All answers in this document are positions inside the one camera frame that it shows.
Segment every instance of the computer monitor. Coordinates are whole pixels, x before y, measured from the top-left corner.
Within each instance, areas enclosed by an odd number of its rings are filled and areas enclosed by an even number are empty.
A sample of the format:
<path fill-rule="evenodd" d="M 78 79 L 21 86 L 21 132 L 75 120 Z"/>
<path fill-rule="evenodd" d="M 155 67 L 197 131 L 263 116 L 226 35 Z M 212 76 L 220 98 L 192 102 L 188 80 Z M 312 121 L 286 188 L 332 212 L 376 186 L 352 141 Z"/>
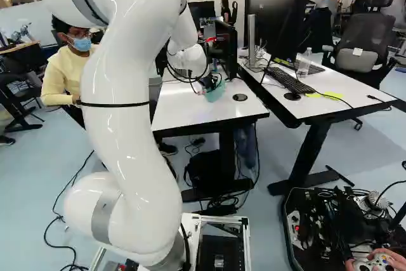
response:
<path fill-rule="evenodd" d="M 251 0 L 256 44 L 262 40 L 272 58 L 294 62 L 308 0 Z"/>
<path fill-rule="evenodd" d="M 188 3 L 196 29 L 200 29 L 200 19 L 216 17 L 214 1 L 199 1 Z"/>
<path fill-rule="evenodd" d="M 224 63 L 224 70 L 231 80 L 237 76 L 239 65 L 237 63 L 238 38 L 237 30 L 232 25 L 215 20 L 216 44 L 211 52 L 213 58 L 220 59 Z"/>

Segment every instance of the shoe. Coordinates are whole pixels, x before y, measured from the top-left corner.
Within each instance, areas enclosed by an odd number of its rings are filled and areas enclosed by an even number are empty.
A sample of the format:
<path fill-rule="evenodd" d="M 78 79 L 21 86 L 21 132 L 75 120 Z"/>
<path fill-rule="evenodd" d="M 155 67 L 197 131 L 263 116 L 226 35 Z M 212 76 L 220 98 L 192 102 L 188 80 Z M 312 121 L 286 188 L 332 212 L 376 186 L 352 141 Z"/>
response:
<path fill-rule="evenodd" d="M 161 142 L 158 144 L 160 152 L 164 153 L 165 155 L 175 155 L 178 153 L 178 149 L 174 145 L 165 144 Z"/>
<path fill-rule="evenodd" d="M 14 139 L 8 138 L 6 136 L 0 136 L 0 146 L 3 146 L 3 145 L 10 146 L 10 145 L 13 145 L 14 143 L 15 143 Z"/>

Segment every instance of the dark hair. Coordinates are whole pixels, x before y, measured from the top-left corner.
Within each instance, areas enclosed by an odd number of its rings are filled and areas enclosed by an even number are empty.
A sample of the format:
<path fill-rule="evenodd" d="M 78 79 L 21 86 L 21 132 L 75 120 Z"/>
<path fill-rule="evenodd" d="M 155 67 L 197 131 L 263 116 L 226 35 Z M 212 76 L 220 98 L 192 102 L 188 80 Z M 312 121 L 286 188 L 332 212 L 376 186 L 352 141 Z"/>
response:
<path fill-rule="evenodd" d="M 228 0 L 221 0 L 221 3 L 223 4 L 224 8 L 226 9 L 230 8 L 228 5 Z"/>
<path fill-rule="evenodd" d="M 59 18 L 52 15 L 52 28 L 56 31 L 56 33 L 65 33 L 68 34 L 71 25 L 68 25 L 66 22 L 63 22 Z"/>

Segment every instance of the person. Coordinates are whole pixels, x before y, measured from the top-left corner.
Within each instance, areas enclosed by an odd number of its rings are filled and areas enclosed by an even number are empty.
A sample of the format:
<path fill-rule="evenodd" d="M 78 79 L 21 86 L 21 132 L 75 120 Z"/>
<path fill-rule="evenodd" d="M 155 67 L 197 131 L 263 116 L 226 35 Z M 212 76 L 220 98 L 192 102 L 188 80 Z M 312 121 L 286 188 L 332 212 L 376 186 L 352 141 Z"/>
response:
<path fill-rule="evenodd" d="M 371 252 L 370 255 L 368 255 L 367 259 L 372 260 L 377 253 L 382 253 L 389 255 L 392 257 L 392 259 L 388 259 L 388 264 L 395 270 L 398 271 L 406 271 L 406 258 L 404 258 L 402 255 L 399 255 L 389 249 L 375 249 L 373 252 Z M 352 260 L 347 260 L 345 263 L 346 271 L 356 271 L 353 267 L 353 262 L 354 259 Z M 372 271 L 380 270 L 376 267 L 372 269 Z"/>
<path fill-rule="evenodd" d="M 231 11 L 230 6 L 228 5 L 228 0 L 221 0 L 221 16 L 225 23 L 231 21 Z"/>
<path fill-rule="evenodd" d="M 64 111 L 83 128 L 84 120 L 80 99 L 80 81 L 82 71 L 97 45 L 91 44 L 89 29 L 71 26 L 52 16 L 52 27 L 58 38 L 66 44 L 48 59 L 45 69 L 41 100 L 47 106 L 61 105 Z M 156 101 L 150 101 L 151 120 L 155 113 Z M 178 149 L 165 144 L 155 137 L 159 150 L 167 155 L 175 154 Z"/>

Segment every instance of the yellow sticky note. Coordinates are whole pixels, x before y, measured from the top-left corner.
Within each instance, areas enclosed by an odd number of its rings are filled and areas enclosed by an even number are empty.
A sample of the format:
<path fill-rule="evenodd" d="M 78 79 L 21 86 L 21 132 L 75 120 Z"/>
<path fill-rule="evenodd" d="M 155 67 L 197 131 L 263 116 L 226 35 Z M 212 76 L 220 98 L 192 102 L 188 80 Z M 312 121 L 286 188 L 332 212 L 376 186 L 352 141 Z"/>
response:
<path fill-rule="evenodd" d="M 333 100 L 343 98 L 343 95 L 341 93 L 335 93 L 335 92 L 331 92 L 331 91 L 326 91 L 324 94 L 325 94 L 326 98 L 331 98 Z"/>
<path fill-rule="evenodd" d="M 306 93 L 306 96 L 308 98 L 320 98 L 321 95 L 319 95 L 318 93 Z"/>

